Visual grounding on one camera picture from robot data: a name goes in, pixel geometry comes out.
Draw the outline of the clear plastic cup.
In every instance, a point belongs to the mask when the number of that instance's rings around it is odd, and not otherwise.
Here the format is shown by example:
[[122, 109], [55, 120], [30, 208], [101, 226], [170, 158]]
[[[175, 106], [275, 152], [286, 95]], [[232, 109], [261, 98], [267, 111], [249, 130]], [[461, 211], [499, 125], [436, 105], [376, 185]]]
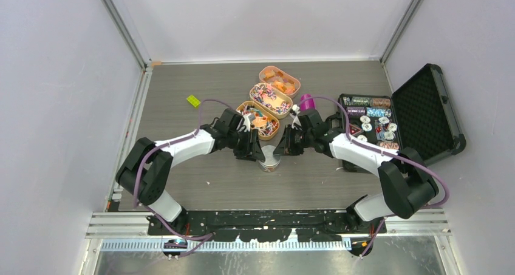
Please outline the clear plastic cup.
[[281, 156], [274, 153], [275, 149], [276, 147], [273, 145], [262, 147], [265, 160], [258, 161], [258, 163], [264, 172], [274, 172], [281, 162]]

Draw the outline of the magenta plastic scoop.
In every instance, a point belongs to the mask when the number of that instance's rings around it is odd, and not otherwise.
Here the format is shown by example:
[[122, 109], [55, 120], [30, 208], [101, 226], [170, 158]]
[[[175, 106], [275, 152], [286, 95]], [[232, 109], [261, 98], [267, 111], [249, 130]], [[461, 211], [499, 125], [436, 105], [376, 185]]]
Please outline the magenta plastic scoop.
[[301, 112], [316, 108], [315, 101], [310, 94], [307, 93], [301, 96], [299, 108]]

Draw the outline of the white round cup lid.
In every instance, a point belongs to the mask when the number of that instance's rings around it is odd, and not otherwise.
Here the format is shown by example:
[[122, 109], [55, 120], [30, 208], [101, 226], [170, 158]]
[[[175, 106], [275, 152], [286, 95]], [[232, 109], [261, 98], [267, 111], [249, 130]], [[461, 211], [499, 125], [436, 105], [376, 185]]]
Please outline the white round cup lid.
[[274, 153], [276, 147], [273, 146], [273, 145], [266, 145], [266, 146], [263, 146], [262, 148], [262, 153], [265, 157], [265, 160], [262, 161], [262, 164], [264, 165], [274, 165], [276, 163], [279, 163], [281, 161], [281, 156], [280, 155], [276, 155]]

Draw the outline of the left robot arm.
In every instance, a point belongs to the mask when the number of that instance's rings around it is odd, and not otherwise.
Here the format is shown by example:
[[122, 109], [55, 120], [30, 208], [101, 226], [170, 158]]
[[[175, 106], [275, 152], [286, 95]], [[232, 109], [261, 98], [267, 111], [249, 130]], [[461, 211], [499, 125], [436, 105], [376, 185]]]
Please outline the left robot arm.
[[172, 235], [186, 227], [185, 210], [166, 191], [170, 170], [184, 161], [232, 149], [239, 160], [264, 161], [255, 114], [241, 114], [227, 108], [221, 117], [203, 124], [190, 134], [165, 141], [146, 137], [135, 142], [115, 175], [115, 181], [143, 206], [163, 218], [163, 227]]

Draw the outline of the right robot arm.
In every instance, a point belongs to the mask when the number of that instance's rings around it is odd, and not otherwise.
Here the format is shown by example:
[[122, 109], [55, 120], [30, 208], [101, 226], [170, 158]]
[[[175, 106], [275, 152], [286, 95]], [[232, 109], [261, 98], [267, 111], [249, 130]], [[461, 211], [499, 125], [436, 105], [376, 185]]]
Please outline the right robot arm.
[[340, 127], [330, 127], [315, 109], [297, 114], [293, 124], [284, 128], [275, 155], [297, 156], [306, 148], [345, 160], [378, 177], [381, 192], [365, 195], [347, 207], [347, 226], [361, 233], [380, 217], [408, 219], [439, 194], [434, 174], [412, 149], [381, 148], [363, 142]]

